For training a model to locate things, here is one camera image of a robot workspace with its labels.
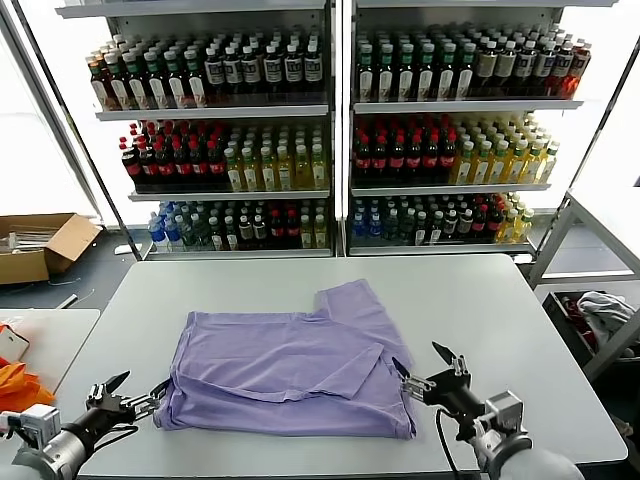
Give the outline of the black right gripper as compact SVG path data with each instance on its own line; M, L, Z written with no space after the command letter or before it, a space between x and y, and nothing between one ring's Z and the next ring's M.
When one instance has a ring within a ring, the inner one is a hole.
M411 374L396 357L392 358L403 390L412 398L424 398L426 405L440 405L457 416L476 418L483 415L484 403L470 390L471 374L465 357L438 342L433 341L432 346L448 369L428 379Z

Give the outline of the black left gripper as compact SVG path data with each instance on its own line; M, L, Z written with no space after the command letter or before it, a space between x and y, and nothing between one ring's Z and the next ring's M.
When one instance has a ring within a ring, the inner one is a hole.
M136 397L110 398L115 390L129 377L125 371L110 377L105 382L94 384L87 395L87 425L116 426L132 424L134 418L152 415L166 395L169 380L156 385L149 393Z

